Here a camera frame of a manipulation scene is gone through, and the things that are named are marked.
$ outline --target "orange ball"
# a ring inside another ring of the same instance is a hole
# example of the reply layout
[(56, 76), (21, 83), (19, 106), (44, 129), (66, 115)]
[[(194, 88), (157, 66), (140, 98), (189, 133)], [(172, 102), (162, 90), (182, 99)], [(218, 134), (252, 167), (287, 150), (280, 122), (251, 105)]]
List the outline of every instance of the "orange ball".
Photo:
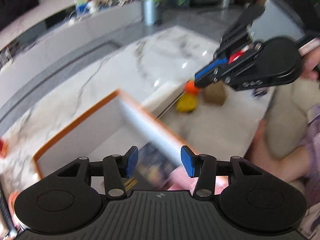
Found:
[(187, 93), (194, 94), (194, 95), (197, 95), (199, 93), (199, 91), (200, 91), (200, 89), (195, 86), (195, 82), (193, 80), (189, 80), (184, 85), (184, 90)]

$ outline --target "pink object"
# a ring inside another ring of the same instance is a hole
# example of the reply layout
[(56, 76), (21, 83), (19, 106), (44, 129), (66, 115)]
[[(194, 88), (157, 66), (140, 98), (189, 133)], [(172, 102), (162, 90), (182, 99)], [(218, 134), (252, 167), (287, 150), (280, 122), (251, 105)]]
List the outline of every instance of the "pink object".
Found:
[[(195, 190), (198, 178), (190, 178), (183, 166), (176, 168), (170, 174), (170, 180), (174, 183), (168, 190), (189, 190), (191, 194)], [(228, 186), (227, 176), (217, 176), (214, 193), (220, 194)]]

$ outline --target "round pad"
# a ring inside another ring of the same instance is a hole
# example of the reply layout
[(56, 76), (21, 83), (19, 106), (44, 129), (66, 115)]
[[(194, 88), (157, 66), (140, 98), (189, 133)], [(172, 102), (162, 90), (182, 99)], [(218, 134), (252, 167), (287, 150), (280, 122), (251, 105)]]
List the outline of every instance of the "round pad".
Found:
[(269, 175), (244, 176), (220, 194), (220, 207), (233, 223), (257, 233), (292, 229), (306, 211), (304, 196)]
[(302, 60), (297, 46), (288, 38), (274, 38), (265, 43), (256, 59), (262, 76), (287, 74), (293, 68), (302, 68)]
[(45, 234), (66, 233), (98, 215), (101, 198), (93, 188), (74, 178), (47, 178), (16, 199), (15, 213), (28, 228)]

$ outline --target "purple shirt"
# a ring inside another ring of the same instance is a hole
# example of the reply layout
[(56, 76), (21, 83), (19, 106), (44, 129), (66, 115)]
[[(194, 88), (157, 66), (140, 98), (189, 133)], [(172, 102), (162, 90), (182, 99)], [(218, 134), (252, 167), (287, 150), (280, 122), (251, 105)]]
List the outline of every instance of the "purple shirt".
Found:
[(307, 148), (310, 158), (309, 170), (305, 175), (308, 207), (320, 202), (320, 106), (310, 111), (313, 111), (313, 120), (310, 120), (309, 128), (300, 142), (300, 146)]

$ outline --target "white box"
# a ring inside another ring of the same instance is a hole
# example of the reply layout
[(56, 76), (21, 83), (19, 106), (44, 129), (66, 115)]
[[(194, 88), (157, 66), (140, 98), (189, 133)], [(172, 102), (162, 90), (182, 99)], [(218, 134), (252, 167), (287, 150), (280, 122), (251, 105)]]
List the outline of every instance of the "white box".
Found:
[(81, 156), (102, 161), (112, 154), (124, 155), (131, 146), (142, 148), (149, 141), (174, 164), (182, 164), (180, 151), (187, 144), (116, 90), (50, 139), (33, 161), (43, 178)]

